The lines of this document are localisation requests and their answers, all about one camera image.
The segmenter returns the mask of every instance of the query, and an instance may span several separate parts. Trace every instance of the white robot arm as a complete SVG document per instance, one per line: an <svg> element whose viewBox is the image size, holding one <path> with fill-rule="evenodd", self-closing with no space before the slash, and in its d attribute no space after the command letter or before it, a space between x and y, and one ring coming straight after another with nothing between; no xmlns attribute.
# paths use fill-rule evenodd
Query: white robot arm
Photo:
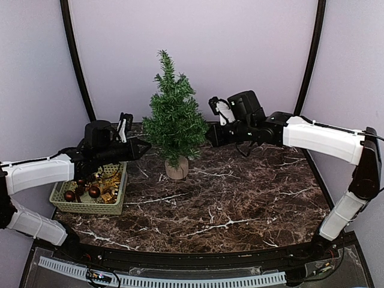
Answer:
<svg viewBox="0 0 384 288"><path fill-rule="evenodd" d="M316 253L322 254L380 192L381 159L374 129L349 130L283 112L266 117L253 91L236 94L228 101L214 97L209 105L220 116L220 124L211 126L206 134L213 146L270 143L321 152L356 165L349 188L314 235Z"/></svg>
<svg viewBox="0 0 384 288"><path fill-rule="evenodd" d="M122 113L117 129L108 121L93 121L85 127L85 137L76 148L65 148L52 157L1 163L0 229L14 229L61 246L68 228L23 207L10 196L49 183L84 183L102 165L139 159L151 145L126 137L132 120L132 115Z"/></svg>

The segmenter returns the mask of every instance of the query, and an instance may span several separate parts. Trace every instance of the green basket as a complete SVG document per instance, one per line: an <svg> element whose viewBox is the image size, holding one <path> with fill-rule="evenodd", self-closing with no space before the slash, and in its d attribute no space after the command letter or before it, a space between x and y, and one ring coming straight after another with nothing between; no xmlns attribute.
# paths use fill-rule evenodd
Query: green basket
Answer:
<svg viewBox="0 0 384 288"><path fill-rule="evenodd" d="M117 172L117 169L119 167L121 172L121 181L119 186L118 198L114 204L93 203L93 199L87 193L82 196L82 203L65 201L64 193L67 190L73 190L74 188L74 184L72 181L57 182L49 197L49 201L63 212L121 215L122 205L125 196L125 188L127 186L128 181L127 162L122 162L121 165L104 165L104 172L108 174L114 174Z"/></svg>

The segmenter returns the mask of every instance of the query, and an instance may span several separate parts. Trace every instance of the christmas ornament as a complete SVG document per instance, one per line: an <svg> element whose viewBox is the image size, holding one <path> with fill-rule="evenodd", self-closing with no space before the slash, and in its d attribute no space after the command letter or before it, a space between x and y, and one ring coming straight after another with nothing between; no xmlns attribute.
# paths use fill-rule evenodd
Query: christmas ornament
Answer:
<svg viewBox="0 0 384 288"><path fill-rule="evenodd" d="M90 189L88 190L88 194L92 198L97 198L101 194L100 193L100 188L98 188L97 186L91 186Z"/></svg>
<svg viewBox="0 0 384 288"><path fill-rule="evenodd" d="M75 194L74 194L73 191L68 190L68 191L66 191L65 194L64 194L64 199L65 199L65 201L67 201L67 202L73 202L73 201L75 201L76 196L75 196Z"/></svg>

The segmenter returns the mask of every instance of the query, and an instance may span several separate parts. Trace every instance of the brown marble surface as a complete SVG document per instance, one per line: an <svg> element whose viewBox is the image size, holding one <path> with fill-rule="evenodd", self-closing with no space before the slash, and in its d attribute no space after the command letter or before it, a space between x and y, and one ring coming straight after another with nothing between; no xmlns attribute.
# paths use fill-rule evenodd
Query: brown marble surface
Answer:
<svg viewBox="0 0 384 288"><path fill-rule="evenodd" d="M169 253L222 253L308 242L329 212L300 150L263 145L248 158L234 145L203 145L183 181L165 174L152 148L128 163L120 216L71 214L83 243Z"/></svg>

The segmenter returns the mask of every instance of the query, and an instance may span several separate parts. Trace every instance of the lavender wall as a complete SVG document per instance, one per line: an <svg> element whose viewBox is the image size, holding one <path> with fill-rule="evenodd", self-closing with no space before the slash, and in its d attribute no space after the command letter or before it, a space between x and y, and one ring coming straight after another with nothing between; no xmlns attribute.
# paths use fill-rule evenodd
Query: lavender wall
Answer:
<svg viewBox="0 0 384 288"><path fill-rule="evenodd" d="M291 112L311 43L317 1L70 1L80 58L98 118L149 115L158 49L197 91L206 119L214 95L253 89L266 113Z"/></svg>
<svg viewBox="0 0 384 288"><path fill-rule="evenodd" d="M384 135L383 31L383 1L328 1L303 115L341 127L371 126ZM313 156L336 202L348 186L353 167L324 155ZM383 193L351 229L356 231L376 287L384 287Z"/></svg>
<svg viewBox="0 0 384 288"><path fill-rule="evenodd" d="M54 154L75 145L87 122L59 1L0 5L0 161ZM50 217L50 185L15 195ZM1 287L18 287L32 239L0 230Z"/></svg>

